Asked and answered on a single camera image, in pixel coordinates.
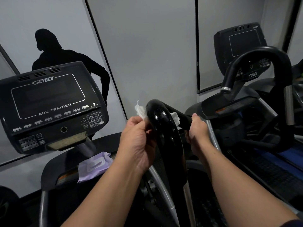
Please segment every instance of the button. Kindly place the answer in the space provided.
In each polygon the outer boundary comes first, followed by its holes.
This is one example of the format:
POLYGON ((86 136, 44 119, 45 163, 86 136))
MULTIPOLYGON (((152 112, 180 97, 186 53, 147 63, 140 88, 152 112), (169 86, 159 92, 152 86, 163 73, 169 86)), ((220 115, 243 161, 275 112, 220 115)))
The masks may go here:
POLYGON ((65 132, 67 132, 67 127, 66 126, 63 126, 63 127, 61 127, 61 132, 63 132, 63 133, 65 133, 65 132))
POLYGON ((32 136, 30 136, 30 137, 27 137, 27 138, 24 138, 24 139, 20 139, 20 140, 19 140, 19 143, 24 143, 24 142, 27 142, 27 141, 32 140, 32 139, 34 139, 34 138, 35 138, 35 136, 32 135, 32 136))
POLYGON ((37 140, 34 139, 34 140, 28 141, 28 142, 26 142, 26 143, 22 143, 22 144, 21 144, 21 147, 25 147, 25 146, 28 146, 28 145, 32 145, 32 144, 34 144, 34 143, 36 143, 36 142, 37 142, 37 140))
POLYGON ((38 147, 38 146, 39 146, 39 144, 35 143, 35 144, 30 145, 30 146, 26 146, 22 149, 23 149, 23 151, 27 151, 27 150, 33 149, 35 147, 38 147))

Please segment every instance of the person in black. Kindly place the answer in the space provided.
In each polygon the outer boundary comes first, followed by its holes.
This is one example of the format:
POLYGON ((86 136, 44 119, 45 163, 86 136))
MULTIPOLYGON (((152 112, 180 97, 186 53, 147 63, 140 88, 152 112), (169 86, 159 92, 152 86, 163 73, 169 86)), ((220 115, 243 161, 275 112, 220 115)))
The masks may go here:
POLYGON ((40 57, 33 63, 32 70, 46 68, 59 64, 66 64, 75 61, 82 61, 90 73, 94 73, 100 77, 102 84, 102 96, 107 106, 107 96, 109 89, 109 74, 97 62, 88 56, 76 53, 73 50, 62 49, 55 34, 47 29, 39 29, 35 33, 37 48, 42 51, 40 57))

